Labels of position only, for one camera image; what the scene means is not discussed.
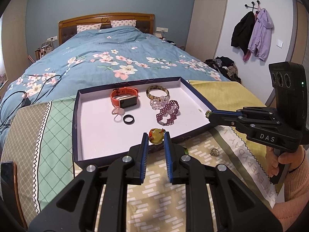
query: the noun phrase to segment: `yellow fabric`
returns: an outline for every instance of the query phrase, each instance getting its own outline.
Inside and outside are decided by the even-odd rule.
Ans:
[[[245,106],[265,106],[256,96],[237,82],[191,80],[190,84],[218,110],[236,111]],[[266,146],[247,140],[246,135],[240,132],[237,132],[237,135],[245,141],[249,150],[265,170]]]

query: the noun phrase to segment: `silver bolt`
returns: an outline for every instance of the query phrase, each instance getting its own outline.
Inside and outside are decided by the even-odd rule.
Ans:
[[[224,172],[226,169],[227,169],[227,166],[225,166],[225,165],[223,165],[223,164],[218,165],[218,170],[219,170],[220,172]]]
[[[189,155],[183,155],[181,156],[181,160],[182,161],[189,161],[191,159],[191,157]]]
[[[86,167],[87,172],[92,173],[95,170],[95,165],[89,165]]]
[[[125,157],[122,158],[122,161],[123,161],[123,162],[130,162],[131,160],[132,160],[132,157],[129,156],[129,155],[127,155],[127,156],[125,156]]]

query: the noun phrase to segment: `purple jacket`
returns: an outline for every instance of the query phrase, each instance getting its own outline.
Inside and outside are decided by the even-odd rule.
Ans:
[[[272,28],[273,23],[267,10],[262,9],[257,15],[248,50],[263,61],[269,54]]]

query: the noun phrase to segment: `camera lens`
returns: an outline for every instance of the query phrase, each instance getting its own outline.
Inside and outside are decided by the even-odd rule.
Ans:
[[[283,81],[282,81],[282,75],[280,72],[277,72],[277,80],[278,80],[278,84],[279,86],[283,85]]]
[[[288,74],[285,74],[285,75],[284,75],[284,82],[285,82],[286,87],[288,87],[288,88],[291,87],[291,80],[290,80]]]
[[[271,79],[272,79],[272,82],[275,84],[276,83],[276,76],[274,73],[271,74]]]

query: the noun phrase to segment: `patterned pillow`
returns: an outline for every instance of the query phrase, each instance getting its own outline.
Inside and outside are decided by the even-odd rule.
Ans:
[[[122,21],[111,21],[112,28],[117,27],[117,26],[136,26],[136,20],[122,20]]]
[[[77,26],[77,33],[83,32],[86,30],[99,30],[101,28],[101,23],[98,24],[89,24],[89,25],[78,25]]]

